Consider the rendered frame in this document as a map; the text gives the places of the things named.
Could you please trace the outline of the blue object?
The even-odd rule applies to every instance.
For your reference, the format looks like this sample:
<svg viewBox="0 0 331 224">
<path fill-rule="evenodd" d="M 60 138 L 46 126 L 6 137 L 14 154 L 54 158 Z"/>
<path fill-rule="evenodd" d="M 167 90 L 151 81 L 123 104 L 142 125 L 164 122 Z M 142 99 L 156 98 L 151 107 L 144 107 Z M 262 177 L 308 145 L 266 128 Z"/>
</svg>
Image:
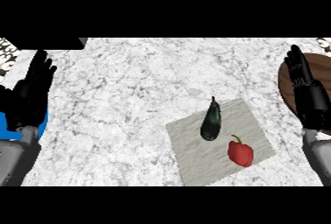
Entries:
<svg viewBox="0 0 331 224">
<path fill-rule="evenodd" d="M 43 123 L 39 125 L 39 139 L 43 136 L 48 127 L 48 111 Z M 23 134 L 18 131 L 9 131 L 6 125 L 6 114 L 0 112 L 0 140 L 21 140 Z"/>
</svg>

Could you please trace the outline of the dark eggplant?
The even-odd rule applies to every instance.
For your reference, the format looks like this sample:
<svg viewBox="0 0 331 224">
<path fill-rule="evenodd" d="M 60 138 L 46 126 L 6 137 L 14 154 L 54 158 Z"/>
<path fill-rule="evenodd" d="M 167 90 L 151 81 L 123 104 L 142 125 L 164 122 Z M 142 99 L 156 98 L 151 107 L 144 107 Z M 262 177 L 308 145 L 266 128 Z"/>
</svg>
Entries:
<svg viewBox="0 0 331 224">
<path fill-rule="evenodd" d="M 212 105 L 201 124 L 201 138 L 206 141 L 213 141 L 222 129 L 222 110 L 216 99 L 212 99 Z"/>
</svg>

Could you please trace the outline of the brown wooden bowl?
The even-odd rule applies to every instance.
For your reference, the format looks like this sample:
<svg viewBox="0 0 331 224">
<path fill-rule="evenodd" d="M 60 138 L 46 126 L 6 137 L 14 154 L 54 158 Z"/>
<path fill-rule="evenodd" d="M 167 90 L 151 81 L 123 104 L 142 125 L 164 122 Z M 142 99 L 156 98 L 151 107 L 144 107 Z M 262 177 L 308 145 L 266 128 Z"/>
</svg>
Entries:
<svg viewBox="0 0 331 224">
<path fill-rule="evenodd" d="M 308 60 L 314 78 L 321 81 L 331 100 L 331 57 L 317 53 L 306 53 L 305 58 Z M 296 94 L 286 63 L 281 64 L 278 69 L 278 89 L 284 103 L 296 114 Z"/>
</svg>

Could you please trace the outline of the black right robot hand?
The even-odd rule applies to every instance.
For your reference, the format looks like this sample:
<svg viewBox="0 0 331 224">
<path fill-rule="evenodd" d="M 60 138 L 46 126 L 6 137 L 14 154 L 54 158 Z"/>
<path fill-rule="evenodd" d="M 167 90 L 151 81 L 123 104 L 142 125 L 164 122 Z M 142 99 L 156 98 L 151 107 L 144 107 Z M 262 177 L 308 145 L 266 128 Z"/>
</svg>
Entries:
<svg viewBox="0 0 331 224">
<path fill-rule="evenodd" d="M 306 56 L 297 45 L 292 45 L 284 63 L 294 87 L 296 114 L 303 127 L 311 130 L 331 130 L 331 101 L 326 87 L 314 78 Z"/>
</svg>

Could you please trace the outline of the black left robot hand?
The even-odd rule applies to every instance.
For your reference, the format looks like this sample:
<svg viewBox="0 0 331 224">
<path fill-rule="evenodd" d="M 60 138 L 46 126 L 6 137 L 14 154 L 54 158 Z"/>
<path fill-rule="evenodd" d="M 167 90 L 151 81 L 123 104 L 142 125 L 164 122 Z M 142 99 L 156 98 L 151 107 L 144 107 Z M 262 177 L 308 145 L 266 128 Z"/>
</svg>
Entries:
<svg viewBox="0 0 331 224">
<path fill-rule="evenodd" d="M 26 126 L 37 127 L 48 114 L 48 93 L 58 67 L 52 64 L 48 51 L 39 50 L 31 60 L 26 78 L 9 89 L 0 85 L 0 112 L 5 114 L 6 129 L 17 131 Z"/>
</svg>

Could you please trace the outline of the red bell pepper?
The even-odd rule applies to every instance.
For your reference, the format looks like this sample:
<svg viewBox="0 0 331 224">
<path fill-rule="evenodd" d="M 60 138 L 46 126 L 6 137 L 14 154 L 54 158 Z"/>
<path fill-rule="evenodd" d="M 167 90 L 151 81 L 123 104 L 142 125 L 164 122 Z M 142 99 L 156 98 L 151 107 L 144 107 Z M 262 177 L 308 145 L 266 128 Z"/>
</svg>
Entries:
<svg viewBox="0 0 331 224">
<path fill-rule="evenodd" d="M 237 135 L 232 137 L 235 141 L 229 142 L 228 157 L 241 167 L 250 167 L 255 161 L 255 149 L 243 143 Z"/>
</svg>

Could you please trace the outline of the pale grey placemat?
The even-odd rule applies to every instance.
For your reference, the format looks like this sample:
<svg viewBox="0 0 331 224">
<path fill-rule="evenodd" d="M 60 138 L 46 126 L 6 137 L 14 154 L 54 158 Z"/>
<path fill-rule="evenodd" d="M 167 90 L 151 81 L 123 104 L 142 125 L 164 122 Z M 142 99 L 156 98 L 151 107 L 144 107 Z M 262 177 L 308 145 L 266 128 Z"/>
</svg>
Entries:
<svg viewBox="0 0 331 224">
<path fill-rule="evenodd" d="M 234 135 L 253 148 L 253 165 L 275 155 L 244 99 L 222 103 L 221 109 L 222 129 L 213 141 L 206 141 L 201 137 L 206 110 L 166 125 L 181 180 L 187 186 L 207 186 L 244 169 L 228 157 L 229 142 L 237 141 Z"/>
</svg>

